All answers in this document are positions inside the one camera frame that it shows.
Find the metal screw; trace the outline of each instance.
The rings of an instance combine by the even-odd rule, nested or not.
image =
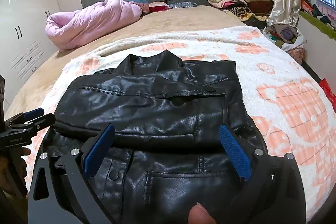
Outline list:
[[[264,151],[262,151],[261,149],[256,149],[254,153],[258,156],[262,156],[264,154]]]
[[[70,154],[73,156],[76,156],[79,153],[79,149],[78,148],[74,148],[73,150],[71,150]]]
[[[286,157],[289,159],[289,160],[293,160],[294,159],[294,155],[292,153],[287,153],[286,154]]]
[[[47,156],[48,156],[47,153],[42,153],[41,156],[40,156],[40,159],[44,160]]]

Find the green fabric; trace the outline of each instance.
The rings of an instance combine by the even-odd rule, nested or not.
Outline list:
[[[332,28],[324,24],[322,21],[303,11],[300,11],[300,16],[307,20],[311,25],[314,25],[317,29],[320,30],[320,32],[325,33],[331,39],[336,40],[336,32]]]
[[[283,45],[283,44],[284,44],[284,42],[281,41],[281,40],[277,40],[277,41],[275,42],[275,45],[278,46],[279,48],[282,48],[282,45]]]

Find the black leather jacket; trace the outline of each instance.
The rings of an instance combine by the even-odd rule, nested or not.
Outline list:
[[[90,185],[118,223],[186,224],[196,202],[222,221],[241,189],[219,142],[223,122],[267,153],[233,61],[129,55],[115,69],[75,79],[55,116],[41,146],[52,156],[114,124],[115,142]]]

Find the pink comforter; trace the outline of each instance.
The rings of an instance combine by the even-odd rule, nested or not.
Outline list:
[[[47,19],[45,32],[60,52],[86,45],[139,20],[142,9],[123,0],[105,0],[74,12]]]

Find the blue gripper pad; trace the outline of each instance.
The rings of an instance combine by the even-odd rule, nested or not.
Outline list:
[[[248,181],[252,175],[250,159],[224,124],[219,127],[219,140],[239,177]]]
[[[113,124],[109,124],[83,160],[83,175],[86,179],[94,177],[97,174],[107,151],[112,146],[115,134]]]
[[[44,110],[43,108],[37,108],[34,109],[32,111],[26,112],[25,114],[23,114],[23,119],[25,120],[25,122],[34,120],[38,117],[41,117],[44,115]]]

